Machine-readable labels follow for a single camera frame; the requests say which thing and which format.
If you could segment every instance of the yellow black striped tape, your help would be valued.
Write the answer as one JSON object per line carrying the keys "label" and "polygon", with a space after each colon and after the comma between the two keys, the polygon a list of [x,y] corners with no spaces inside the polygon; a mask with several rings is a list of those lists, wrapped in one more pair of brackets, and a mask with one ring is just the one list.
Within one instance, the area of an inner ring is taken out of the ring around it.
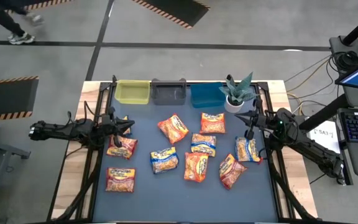
{"label": "yellow black striped tape", "polygon": [[35,80],[35,79],[39,79],[39,77],[36,75],[31,77],[7,78],[4,80],[0,80],[0,83],[19,82],[19,81]]}
{"label": "yellow black striped tape", "polygon": [[21,111],[21,112],[15,112],[15,113],[0,114],[0,120],[28,118],[31,115],[32,115],[32,111]]}
{"label": "yellow black striped tape", "polygon": [[193,27],[192,27],[191,25],[189,25],[187,22],[184,22],[184,21],[182,21],[182,20],[176,18],[175,16],[170,15],[169,13],[164,12],[163,10],[161,10],[161,9],[159,9],[159,8],[157,8],[157,7],[151,5],[151,4],[149,4],[149,3],[147,3],[147,2],[145,2],[145,1],[143,1],[143,0],[133,0],[133,1],[136,2],[137,4],[140,4],[140,5],[143,6],[143,7],[146,7],[147,9],[150,9],[151,11],[157,13],[157,14],[160,15],[160,16],[163,16],[163,17],[165,17],[165,18],[167,18],[167,19],[170,19],[170,20],[173,21],[173,22],[176,22],[177,24],[183,26],[183,27],[186,28],[186,29],[191,29],[191,28],[193,28]]}
{"label": "yellow black striped tape", "polygon": [[[64,2],[70,2],[70,1],[74,1],[74,0],[50,0],[50,1],[40,2],[37,4],[32,4],[29,6],[24,6],[24,9],[25,10],[40,9],[43,7],[52,6],[52,5],[56,5],[56,4],[60,4],[60,3],[64,3]],[[9,14],[13,14],[12,10],[5,10],[5,11]]]}

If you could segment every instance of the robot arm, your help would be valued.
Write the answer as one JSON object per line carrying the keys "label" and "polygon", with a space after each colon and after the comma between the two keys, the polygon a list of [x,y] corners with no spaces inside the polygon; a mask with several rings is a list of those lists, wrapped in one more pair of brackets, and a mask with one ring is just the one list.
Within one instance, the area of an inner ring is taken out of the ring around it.
{"label": "robot arm", "polygon": [[246,138],[252,139],[253,127],[264,131],[272,130],[269,136],[272,150],[280,150],[283,146],[288,146],[316,163],[327,176],[337,178],[338,181],[343,179],[343,161],[340,155],[308,138],[306,131],[299,129],[297,117],[288,110],[280,108],[274,116],[264,116],[256,111],[236,114],[236,116],[250,127],[245,133]]}
{"label": "robot arm", "polygon": [[66,125],[38,121],[30,127],[29,137],[35,141],[49,138],[78,141],[81,145],[90,147],[102,145],[104,138],[113,134],[115,145],[121,147],[117,136],[123,135],[135,121],[114,118],[113,112],[101,115],[100,118],[100,123],[79,119],[71,123],[69,121]]}

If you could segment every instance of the black pants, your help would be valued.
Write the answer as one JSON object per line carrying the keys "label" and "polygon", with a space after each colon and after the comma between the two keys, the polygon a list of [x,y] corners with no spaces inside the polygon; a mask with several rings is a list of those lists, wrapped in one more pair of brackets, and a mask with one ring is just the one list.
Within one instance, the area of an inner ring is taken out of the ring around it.
{"label": "black pants", "polygon": [[20,28],[20,25],[15,23],[12,17],[4,11],[5,9],[10,9],[20,15],[26,15],[27,11],[16,6],[11,0],[0,0],[0,25],[11,31],[13,34],[20,37],[23,36],[24,31]]}

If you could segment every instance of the yellow plastic bin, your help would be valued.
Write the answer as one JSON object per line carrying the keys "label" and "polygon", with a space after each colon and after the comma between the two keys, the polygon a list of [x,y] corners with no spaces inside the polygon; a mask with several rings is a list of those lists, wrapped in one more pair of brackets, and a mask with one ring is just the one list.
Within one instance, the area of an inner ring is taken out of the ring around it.
{"label": "yellow plastic bin", "polygon": [[114,97],[120,103],[146,105],[150,98],[150,82],[118,80]]}

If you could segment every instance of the white sneaker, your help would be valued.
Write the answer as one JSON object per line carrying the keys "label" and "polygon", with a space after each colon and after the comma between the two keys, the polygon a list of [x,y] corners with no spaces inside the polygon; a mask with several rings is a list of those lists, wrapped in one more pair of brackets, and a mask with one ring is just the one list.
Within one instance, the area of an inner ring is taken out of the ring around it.
{"label": "white sneaker", "polygon": [[28,33],[24,33],[24,35],[22,37],[19,37],[16,34],[12,34],[7,38],[7,40],[9,41],[9,43],[14,44],[14,45],[30,44],[30,43],[34,42],[35,37]]}
{"label": "white sneaker", "polygon": [[30,21],[33,26],[39,26],[44,23],[43,17],[41,15],[36,15],[33,12],[27,13],[24,17]]}

